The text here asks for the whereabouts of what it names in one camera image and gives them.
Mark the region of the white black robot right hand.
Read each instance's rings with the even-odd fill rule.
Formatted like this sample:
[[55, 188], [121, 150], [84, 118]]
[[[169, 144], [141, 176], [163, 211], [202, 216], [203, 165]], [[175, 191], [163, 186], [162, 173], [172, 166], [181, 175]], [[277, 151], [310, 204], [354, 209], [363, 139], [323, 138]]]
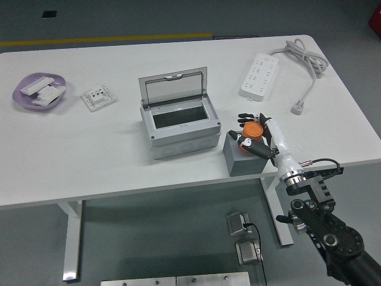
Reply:
[[259, 123], [264, 130], [264, 137], [267, 141], [266, 144], [263, 144], [230, 130], [228, 134], [238, 143], [239, 147], [260, 158], [271, 160], [273, 166], [277, 168], [277, 176], [281, 181], [287, 181], [297, 176], [303, 179], [303, 168], [292, 158], [285, 136], [282, 134], [282, 131], [274, 119], [266, 117], [262, 113], [255, 115], [241, 113], [238, 115], [238, 122], [241, 127], [244, 126], [245, 123]]

